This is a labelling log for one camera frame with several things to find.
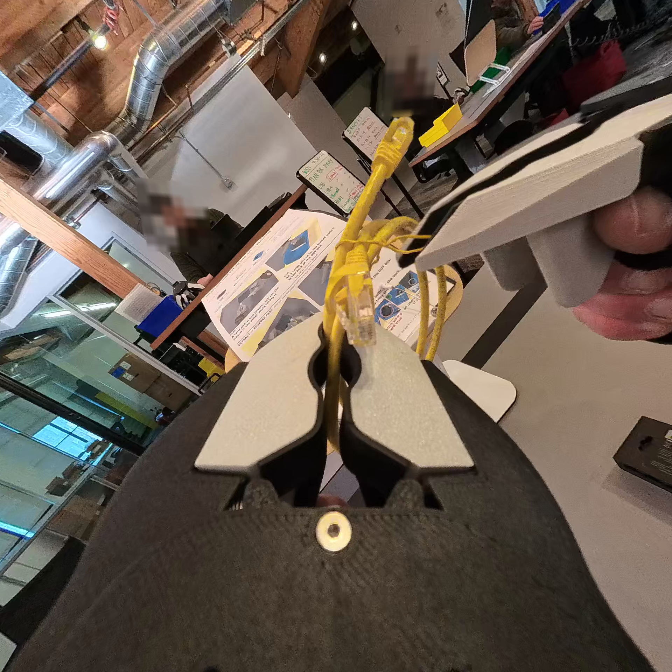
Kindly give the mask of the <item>person's right hand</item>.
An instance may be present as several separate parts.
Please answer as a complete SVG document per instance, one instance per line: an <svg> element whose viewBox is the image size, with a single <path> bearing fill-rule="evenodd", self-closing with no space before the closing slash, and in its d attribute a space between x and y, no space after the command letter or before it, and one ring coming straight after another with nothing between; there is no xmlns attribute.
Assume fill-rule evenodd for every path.
<svg viewBox="0 0 672 672"><path fill-rule="evenodd" d="M636 191L593 214L605 245L634 256L671 246L671 198L651 188ZM576 319L607 340L671 342L671 268L634 269L617 259L599 292L575 307Z"/></svg>

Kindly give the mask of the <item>wooden board stand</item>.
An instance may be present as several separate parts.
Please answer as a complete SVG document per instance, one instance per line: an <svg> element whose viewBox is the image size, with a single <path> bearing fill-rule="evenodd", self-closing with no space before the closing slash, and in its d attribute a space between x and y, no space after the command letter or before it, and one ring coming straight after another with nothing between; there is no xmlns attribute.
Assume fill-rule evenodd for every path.
<svg viewBox="0 0 672 672"><path fill-rule="evenodd" d="M472 38L464 41L464 66L466 83L472 87L485 85L483 95L498 89L511 73L506 64L496 63L497 38L494 20L488 21Z"/></svg>

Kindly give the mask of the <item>black ethernet switch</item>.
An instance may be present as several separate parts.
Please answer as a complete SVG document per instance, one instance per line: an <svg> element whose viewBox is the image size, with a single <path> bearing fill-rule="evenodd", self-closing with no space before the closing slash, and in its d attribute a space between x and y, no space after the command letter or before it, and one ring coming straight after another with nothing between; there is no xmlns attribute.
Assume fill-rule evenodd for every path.
<svg viewBox="0 0 672 672"><path fill-rule="evenodd" d="M642 416L613 459L623 471L671 492L671 424Z"/></svg>

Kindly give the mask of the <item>red tote bag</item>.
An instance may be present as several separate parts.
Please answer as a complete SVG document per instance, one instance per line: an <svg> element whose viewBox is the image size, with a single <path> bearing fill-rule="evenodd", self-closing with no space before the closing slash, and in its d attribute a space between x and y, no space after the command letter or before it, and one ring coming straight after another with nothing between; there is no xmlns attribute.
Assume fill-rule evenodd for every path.
<svg viewBox="0 0 672 672"><path fill-rule="evenodd" d="M565 109L576 113L582 103L617 85L627 71L626 61L617 40L599 46L594 54L573 65L562 77L566 94Z"/></svg>

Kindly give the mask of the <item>yellow plastic bin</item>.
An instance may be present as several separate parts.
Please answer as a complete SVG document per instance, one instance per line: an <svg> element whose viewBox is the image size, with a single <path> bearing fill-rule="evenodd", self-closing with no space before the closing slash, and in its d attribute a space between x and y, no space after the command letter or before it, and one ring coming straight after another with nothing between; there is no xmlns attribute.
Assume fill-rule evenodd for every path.
<svg viewBox="0 0 672 672"><path fill-rule="evenodd" d="M432 127L419 137L419 143L423 148L429 148L436 142L448 136L451 130L462 119L462 111L459 104L452 105L448 110L433 121Z"/></svg>

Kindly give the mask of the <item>wooden pillar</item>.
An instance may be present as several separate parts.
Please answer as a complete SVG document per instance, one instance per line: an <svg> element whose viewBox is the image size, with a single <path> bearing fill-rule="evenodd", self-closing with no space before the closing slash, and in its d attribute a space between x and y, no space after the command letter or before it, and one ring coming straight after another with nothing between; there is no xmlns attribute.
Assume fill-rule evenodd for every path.
<svg viewBox="0 0 672 672"><path fill-rule="evenodd" d="M26 192L1 180L1 214L120 298L145 283Z"/></svg>

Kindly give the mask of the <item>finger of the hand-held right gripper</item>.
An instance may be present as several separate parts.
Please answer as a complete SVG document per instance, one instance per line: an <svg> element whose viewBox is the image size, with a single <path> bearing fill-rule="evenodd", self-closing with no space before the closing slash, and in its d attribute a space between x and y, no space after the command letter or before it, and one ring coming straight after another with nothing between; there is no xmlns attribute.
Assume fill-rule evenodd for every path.
<svg viewBox="0 0 672 672"><path fill-rule="evenodd" d="M583 304L614 258L593 233L591 214L634 192L643 150L637 138L588 138L472 194L416 257L416 268L480 255L504 290L542 278L561 307Z"/></svg>
<svg viewBox="0 0 672 672"><path fill-rule="evenodd" d="M671 96L598 124L580 117L501 156L437 202L401 267L430 268L483 253L589 215L638 189L644 152L636 138L660 125Z"/></svg>

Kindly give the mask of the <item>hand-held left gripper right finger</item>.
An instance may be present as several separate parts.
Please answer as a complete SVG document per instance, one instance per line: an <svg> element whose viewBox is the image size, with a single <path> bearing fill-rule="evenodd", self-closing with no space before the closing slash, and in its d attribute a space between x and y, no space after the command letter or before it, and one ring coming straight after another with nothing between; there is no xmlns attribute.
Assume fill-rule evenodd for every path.
<svg viewBox="0 0 672 672"><path fill-rule="evenodd" d="M448 383L399 338L376 330L373 346L345 343L341 352L340 453L368 507L385 505L399 482L475 469L438 391Z"/></svg>

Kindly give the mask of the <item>silver ventilation duct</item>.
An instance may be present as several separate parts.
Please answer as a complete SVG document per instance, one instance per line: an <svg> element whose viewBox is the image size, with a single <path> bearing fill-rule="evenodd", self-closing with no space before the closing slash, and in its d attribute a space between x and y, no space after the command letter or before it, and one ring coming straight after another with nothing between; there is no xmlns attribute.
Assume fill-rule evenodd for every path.
<svg viewBox="0 0 672 672"><path fill-rule="evenodd" d="M46 166L46 175L28 194L46 207L58 204L105 162L122 156L121 147L147 130L170 67L207 33L238 17L233 1L189 1L173 10L140 45L121 113L107 130L90 134L75 148L28 108L3 120L1 130L36 151Z"/></svg>

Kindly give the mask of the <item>cardboard box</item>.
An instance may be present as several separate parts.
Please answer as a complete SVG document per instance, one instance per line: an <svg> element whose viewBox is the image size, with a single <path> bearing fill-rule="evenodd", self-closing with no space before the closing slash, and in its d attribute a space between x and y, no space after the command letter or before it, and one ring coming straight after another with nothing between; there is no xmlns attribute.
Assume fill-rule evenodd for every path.
<svg viewBox="0 0 672 672"><path fill-rule="evenodd" d="M195 393L152 364L127 353L108 371L115 379L154 399L162 407L178 412L195 398Z"/></svg>

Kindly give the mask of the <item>white printed board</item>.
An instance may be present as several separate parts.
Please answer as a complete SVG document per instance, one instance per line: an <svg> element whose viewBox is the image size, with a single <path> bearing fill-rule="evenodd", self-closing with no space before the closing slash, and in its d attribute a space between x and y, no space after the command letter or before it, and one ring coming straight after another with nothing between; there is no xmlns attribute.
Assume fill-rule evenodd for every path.
<svg viewBox="0 0 672 672"><path fill-rule="evenodd" d="M333 210L348 217L359 200L365 184L331 154L319 151L296 172L306 185Z"/></svg>
<svg viewBox="0 0 672 672"><path fill-rule="evenodd" d="M371 163L388 128L369 107L363 107L341 137L360 157Z"/></svg>

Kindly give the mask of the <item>printed instruction sheet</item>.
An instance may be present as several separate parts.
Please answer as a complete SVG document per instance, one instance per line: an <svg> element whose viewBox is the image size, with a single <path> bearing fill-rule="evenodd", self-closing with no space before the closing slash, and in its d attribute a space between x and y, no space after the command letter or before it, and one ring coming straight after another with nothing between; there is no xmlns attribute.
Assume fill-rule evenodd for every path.
<svg viewBox="0 0 672 672"><path fill-rule="evenodd" d="M223 341L242 362L323 311L335 247L346 222L322 212L288 210L211 286L202 303ZM384 248L373 265L375 322L409 346L421 324L419 279Z"/></svg>

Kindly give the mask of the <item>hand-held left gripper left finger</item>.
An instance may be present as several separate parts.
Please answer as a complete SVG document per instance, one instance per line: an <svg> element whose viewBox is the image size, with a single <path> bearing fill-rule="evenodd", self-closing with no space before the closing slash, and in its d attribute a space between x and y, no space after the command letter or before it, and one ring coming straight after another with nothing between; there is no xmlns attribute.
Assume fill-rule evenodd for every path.
<svg viewBox="0 0 672 672"><path fill-rule="evenodd" d="M260 349L205 440L200 472L269 481L297 507L315 506L327 461L321 321L303 321Z"/></svg>

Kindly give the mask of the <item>blue plastic bin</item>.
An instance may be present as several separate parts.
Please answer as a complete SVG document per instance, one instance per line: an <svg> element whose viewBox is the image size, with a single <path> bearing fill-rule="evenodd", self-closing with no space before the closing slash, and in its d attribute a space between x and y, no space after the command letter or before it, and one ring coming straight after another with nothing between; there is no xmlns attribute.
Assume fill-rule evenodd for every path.
<svg viewBox="0 0 672 672"><path fill-rule="evenodd" d="M155 340L181 313L182 308L175 297L166 296L135 329L145 340Z"/></svg>

